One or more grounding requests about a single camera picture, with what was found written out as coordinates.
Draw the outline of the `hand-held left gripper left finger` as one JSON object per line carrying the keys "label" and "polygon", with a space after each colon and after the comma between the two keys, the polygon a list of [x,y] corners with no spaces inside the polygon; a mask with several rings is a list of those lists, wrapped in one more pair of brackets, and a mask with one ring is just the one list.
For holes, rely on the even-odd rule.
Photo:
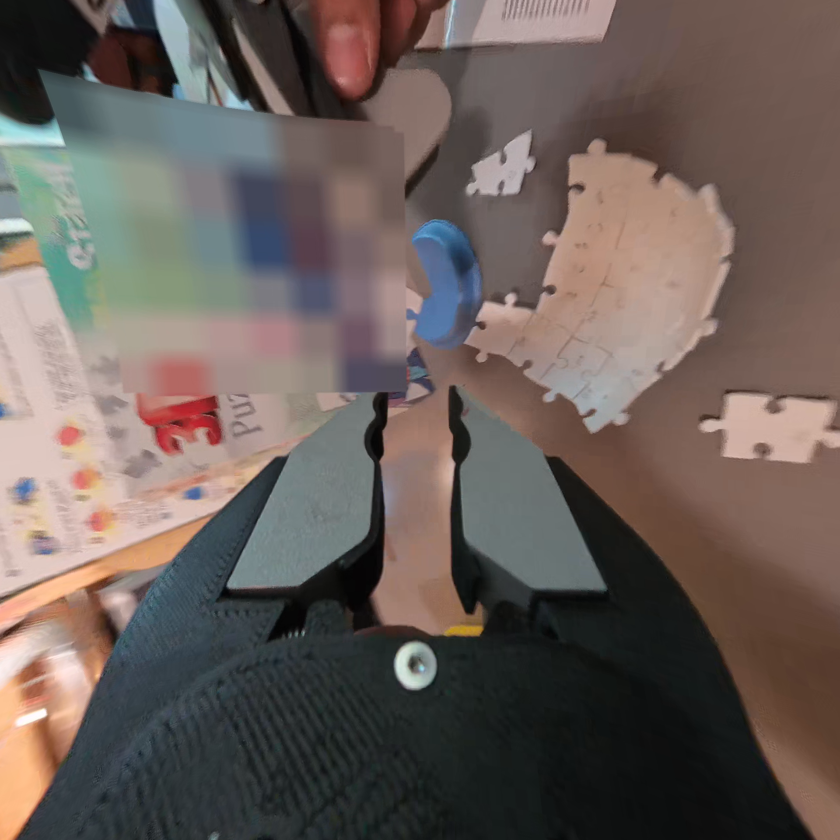
{"label": "hand-held left gripper left finger", "polygon": [[386,421],[386,394],[356,397],[290,452],[271,486],[259,476],[226,505],[240,536],[225,600],[352,611],[369,601],[383,567]]}

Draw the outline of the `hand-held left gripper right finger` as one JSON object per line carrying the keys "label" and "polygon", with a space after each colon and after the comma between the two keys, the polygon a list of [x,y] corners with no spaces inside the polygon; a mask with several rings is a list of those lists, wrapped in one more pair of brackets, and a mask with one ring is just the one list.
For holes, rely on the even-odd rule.
{"label": "hand-held left gripper right finger", "polygon": [[466,613],[600,598],[606,583],[543,451],[457,385],[448,389],[451,575]]}

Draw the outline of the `single white puzzle piece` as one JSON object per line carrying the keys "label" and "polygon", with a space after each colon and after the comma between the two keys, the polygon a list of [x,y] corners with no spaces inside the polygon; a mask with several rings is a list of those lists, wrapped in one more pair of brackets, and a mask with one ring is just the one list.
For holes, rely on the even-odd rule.
{"label": "single white puzzle piece", "polygon": [[471,178],[465,186],[468,196],[515,196],[520,193],[526,175],[536,159],[531,154],[532,131],[520,133],[502,150],[472,164]]}

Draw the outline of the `joined white puzzle pieces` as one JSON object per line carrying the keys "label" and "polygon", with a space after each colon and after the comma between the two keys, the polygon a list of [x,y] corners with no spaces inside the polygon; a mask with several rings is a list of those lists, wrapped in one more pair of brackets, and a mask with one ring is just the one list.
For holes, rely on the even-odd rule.
{"label": "joined white puzzle pieces", "polygon": [[718,416],[698,423],[703,434],[721,435],[721,456],[810,463],[819,448],[839,447],[838,402],[812,396],[726,392]]}

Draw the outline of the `assembled curved puzzle section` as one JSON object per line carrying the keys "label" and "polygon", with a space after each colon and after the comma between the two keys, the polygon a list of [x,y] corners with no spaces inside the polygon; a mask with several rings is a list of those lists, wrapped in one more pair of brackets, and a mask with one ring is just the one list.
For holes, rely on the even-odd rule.
{"label": "assembled curved puzzle section", "polygon": [[655,163],[590,142],[568,162],[568,213],[534,308],[486,301],[465,345],[570,402],[592,434],[718,328],[736,228],[715,183],[694,188]]}

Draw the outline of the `cartoon printed puzzle box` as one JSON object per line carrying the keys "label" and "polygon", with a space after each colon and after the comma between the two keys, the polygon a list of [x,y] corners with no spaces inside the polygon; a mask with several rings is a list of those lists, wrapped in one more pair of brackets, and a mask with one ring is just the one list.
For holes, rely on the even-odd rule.
{"label": "cartoon printed puzzle box", "polygon": [[123,390],[107,329],[102,277],[67,152],[6,148],[24,218],[77,347],[82,394],[105,437],[107,466],[131,496],[161,494],[223,465],[288,451],[352,393],[146,396]]}

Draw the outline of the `blue round ball stand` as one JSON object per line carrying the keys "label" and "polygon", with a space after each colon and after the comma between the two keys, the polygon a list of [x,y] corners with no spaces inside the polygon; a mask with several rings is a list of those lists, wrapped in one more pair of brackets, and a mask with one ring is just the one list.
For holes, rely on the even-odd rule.
{"label": "blue round ball stand", "polygon": [[412,243],[430,286],[420,308],[409,308],[415,335],[440,350],[466,342],[484,296],[479,261],[466,234],[444,219],[422,225]]}

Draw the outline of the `person's right hand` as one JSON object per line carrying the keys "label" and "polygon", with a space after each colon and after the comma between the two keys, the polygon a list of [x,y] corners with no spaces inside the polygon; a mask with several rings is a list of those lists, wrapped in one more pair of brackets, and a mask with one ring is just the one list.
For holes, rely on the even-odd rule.
{"label": "person's right hand", "polygon": [[309,1],[324,74],[346,102],[367,97],[424,36],[446,1]]}

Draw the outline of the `white folded leaflet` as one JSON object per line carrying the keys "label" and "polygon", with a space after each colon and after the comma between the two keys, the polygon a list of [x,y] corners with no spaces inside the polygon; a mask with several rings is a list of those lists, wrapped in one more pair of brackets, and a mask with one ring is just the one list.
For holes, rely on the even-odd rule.
{"label": "white folded leaflet", "polygon": [[416,48],[600,43],[615,1],[451,1],[433,13]]}

